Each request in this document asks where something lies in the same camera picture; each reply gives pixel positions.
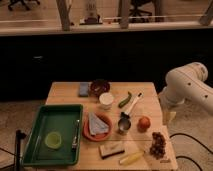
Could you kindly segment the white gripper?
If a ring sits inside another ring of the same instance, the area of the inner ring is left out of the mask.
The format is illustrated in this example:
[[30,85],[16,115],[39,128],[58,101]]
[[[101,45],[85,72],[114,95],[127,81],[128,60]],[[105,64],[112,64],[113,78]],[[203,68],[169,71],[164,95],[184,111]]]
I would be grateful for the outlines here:
[[172,110],[175,103],[167,96],[167,88],[158,94],[159,102],[163,111],[163,124],[168,125],[176,116],[176,112]]

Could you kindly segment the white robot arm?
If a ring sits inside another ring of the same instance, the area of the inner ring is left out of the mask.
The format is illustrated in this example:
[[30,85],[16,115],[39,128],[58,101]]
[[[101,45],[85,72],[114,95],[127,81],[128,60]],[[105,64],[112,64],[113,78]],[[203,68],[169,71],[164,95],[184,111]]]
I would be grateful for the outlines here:
[[174,68],[166,74],[166,86],[158,94],[164,125],[176,116],[173,108],[182,105],[186,99],[213,115],[213,88],[205,84],[207,77],[208,70],[200,62]]

